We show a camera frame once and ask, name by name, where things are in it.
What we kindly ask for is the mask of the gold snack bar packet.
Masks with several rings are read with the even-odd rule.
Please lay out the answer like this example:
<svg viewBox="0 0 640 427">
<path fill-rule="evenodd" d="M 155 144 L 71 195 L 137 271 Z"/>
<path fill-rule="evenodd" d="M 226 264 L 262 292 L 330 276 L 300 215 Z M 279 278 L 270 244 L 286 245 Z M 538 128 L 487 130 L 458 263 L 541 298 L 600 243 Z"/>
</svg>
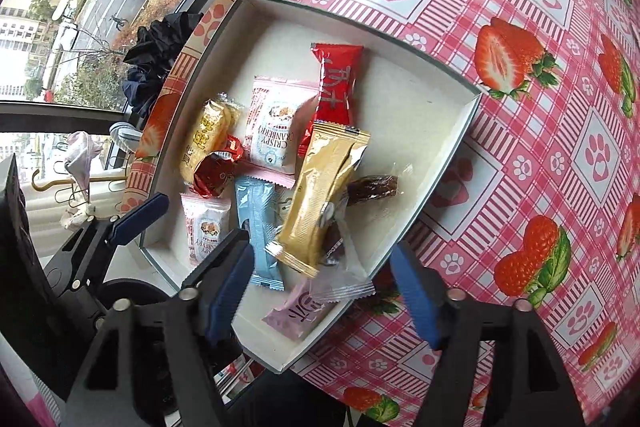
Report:
<svg viewBox="0 0 640 427">
<path fill-rule="evenodd" d="M 314 124 L 290 210 L 266 246 L 271 256 L 310 279 L 318 274 L 326 230 L 369 141 L 367 131 L 333 122 Z"/>
</svg>

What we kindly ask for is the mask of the red long snack packet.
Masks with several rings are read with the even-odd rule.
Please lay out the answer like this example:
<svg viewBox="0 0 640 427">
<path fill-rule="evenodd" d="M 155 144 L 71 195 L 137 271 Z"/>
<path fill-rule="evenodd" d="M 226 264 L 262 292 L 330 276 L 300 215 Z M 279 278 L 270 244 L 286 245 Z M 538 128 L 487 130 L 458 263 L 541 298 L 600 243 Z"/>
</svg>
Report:
<svg viewBox="0 0 640 427">
<path fill-rule="evenodd" d="M 362 46 L 334 43 L 313 43 L 310 49 L 320 64 L 318 102 L 298 146 L 300 158 L 306 155 L 316 121 L 354 124 L 352 100 L 363 51 Z"/>
</svg>

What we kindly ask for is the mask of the light blue snack packet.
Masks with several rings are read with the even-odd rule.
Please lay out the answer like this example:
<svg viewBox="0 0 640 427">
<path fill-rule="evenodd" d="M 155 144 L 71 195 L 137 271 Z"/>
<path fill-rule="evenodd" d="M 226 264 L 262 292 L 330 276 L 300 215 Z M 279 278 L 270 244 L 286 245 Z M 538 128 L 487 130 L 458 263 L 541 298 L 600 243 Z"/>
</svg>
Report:
<svg viewBox="0 0 640 427">
<path fill-rule="evenodd" d="M 279 225 L 278 194 L 273 183 L 239 176 L 235 179 L 238 225 L 248 232 L 254 251 L 254 271 L 250 283 L 272 291 L 284 291 L 278 260 L 266 251 Z"/>
</svg>

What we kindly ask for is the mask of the yellow rice cracker packet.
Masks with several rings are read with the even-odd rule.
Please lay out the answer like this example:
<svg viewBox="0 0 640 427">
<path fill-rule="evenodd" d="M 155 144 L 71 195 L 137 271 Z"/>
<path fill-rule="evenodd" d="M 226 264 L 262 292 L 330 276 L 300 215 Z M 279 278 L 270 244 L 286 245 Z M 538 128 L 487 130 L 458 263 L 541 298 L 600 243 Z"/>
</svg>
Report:
<svg viewBox="0 0 640 427">
<path fill-rule="evenodd" d="M 193 184 L 195 170 L 207 155 L 224 147 L 229 131 L 241 119 L 243 110 L 244 106 L 226 92 L 218 93 L 205 102 L 186 140 L 179 164 L 186 184 Z"/>
</svg>

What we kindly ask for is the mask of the pale pink snack packet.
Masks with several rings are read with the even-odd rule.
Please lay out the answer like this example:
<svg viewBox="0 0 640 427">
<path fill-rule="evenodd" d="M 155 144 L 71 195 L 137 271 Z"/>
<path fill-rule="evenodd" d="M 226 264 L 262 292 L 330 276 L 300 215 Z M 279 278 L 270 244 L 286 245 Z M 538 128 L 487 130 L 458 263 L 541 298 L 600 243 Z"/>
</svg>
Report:
<svg viewBox="0 0 640 427">
<path fill-rule="evenodd" d="M 311 280 L 297 284 L 282 306 L 273 308 L 262 321 L 272 329 L 297 341 L 305 338 L 333 308 L 311 296 Z"/>
</svg>

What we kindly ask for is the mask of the white crispy sandwich packet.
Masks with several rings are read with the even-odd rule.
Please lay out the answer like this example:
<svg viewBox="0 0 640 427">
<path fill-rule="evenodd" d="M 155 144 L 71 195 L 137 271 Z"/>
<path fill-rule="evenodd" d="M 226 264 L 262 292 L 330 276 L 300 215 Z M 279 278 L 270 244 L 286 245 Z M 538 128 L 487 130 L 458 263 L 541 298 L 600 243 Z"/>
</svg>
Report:
<svg viewBox="0 0 640 427">
<path fill-rule="evenodd" d="M 299 143 L 317 96 L 315 82 L 255 77 L 243 139 L 252 167 L 294 176 Z"/>
</svg>

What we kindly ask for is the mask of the brown jerky clear packet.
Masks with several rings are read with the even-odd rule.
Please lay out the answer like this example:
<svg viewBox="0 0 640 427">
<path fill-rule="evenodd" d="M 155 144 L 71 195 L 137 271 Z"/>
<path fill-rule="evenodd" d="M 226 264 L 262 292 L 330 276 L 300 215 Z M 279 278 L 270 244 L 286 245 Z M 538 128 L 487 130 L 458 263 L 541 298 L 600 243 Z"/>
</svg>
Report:
<svg viewBox="0 0 640 427">
<path fill-rule="evenodd" d="M 324 234 L 319 273 L 309 281 L 314 300 L 340 303 L 375 293 L 368 265 L 395 222 L 393 205 L 406 183 L 401 178 L 410 173 L 410 165 L 394 162 L 384 172 L 360 174 L 347 184 Z"/>
</svg>

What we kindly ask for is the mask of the black folded umbrella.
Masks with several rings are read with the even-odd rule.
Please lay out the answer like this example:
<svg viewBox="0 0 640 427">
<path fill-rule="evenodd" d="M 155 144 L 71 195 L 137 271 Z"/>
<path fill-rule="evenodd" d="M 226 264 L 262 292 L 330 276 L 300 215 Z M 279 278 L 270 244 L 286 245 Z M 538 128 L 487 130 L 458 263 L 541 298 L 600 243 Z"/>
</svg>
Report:
<svg viewBox="0 0 640 427">
<path fill-rule="evenodd" d="M 122 92 L 141 119 L 150 116 L 160 90 L 178 54 L 198 26 L 203 14 L 178 12 L 153 20 L 137 31 L 137 42 L 122 59 L 128 70 Z"/>
</svg>

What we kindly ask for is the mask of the white shallow cardboard box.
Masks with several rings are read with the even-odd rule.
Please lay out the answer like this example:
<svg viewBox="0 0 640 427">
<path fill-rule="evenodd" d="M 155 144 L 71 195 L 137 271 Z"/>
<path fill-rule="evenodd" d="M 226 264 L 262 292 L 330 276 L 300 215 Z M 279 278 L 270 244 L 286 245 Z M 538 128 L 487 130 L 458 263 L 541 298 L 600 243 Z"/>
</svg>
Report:
<svg viewBox="0 0 640 427">
<path fill-rule="evenodd" d="M 291 339 L 266 317 L 302 285 L 326 283 L 321 244 L 339 225 L 348 250 L 367 275 L 384 265 L 446 171 L 480 105 L 480 90 L 439 61 L 371 27 L 288 0 L 236 0 L 196 58 L 160 150 L 152 191 L 169 199 L 166 215 L 141 235 L 142 251 L 180 286 L 194 269 L 179 171 L 205 103 L 224 93 L 243 106 L 259 104 L 253 150 L 277 150 L 290 130 L 303 129 L 326 94 L 292 96 L 302 81 L 317 84 L 326 68 L 316 43 L 356 44 L 363 65 L 349 126 L 320 122 L 309 152 L 295 161 L 291 207 L 267 251 L 280 265 L 283 291 L 250 285 L 232 322 L 244 351 L 266 369 L 289 369 L 349 306 L 329 306 L 309 333 Z"/>
</svg>

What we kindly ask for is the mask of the small red candy packet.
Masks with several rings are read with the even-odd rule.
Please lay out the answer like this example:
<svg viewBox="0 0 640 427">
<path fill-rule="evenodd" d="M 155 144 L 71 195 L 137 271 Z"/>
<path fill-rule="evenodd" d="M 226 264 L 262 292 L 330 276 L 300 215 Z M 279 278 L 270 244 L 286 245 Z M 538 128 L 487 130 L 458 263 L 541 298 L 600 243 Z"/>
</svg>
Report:
<svg viewBox="0 0 640 427">
<path fill-rule="evenodd" d="M 219 197 L 233 180 L 243 156 L 241 140 L 229 134 L 223 147 L 208 154 L 198 164 L 193 177 L 193 191 L 205 198 Z"/>
</svg>

